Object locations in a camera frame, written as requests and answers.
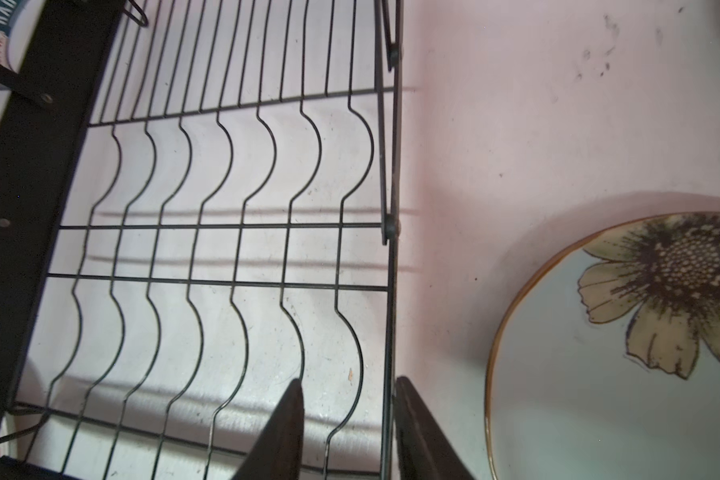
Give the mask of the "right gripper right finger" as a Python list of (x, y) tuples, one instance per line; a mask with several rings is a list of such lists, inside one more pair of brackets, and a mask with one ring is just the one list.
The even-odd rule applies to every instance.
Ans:
[(473, 479), (408, 377), (395, 381), (394, 418), (402, 479)]

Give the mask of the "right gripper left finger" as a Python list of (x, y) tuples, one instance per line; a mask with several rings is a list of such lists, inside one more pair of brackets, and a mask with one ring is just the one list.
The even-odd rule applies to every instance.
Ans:
[(302, 384), (299, 379), (294, 379), (233, 479), (298, 479), (303, 453), (304, 413)]

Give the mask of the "pale green flower plate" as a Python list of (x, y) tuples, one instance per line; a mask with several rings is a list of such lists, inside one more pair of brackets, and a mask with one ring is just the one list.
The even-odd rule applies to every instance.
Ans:
[(496, 479), (720, 479), (720, 212), (545, 263), (495, 335), (485, 430)]

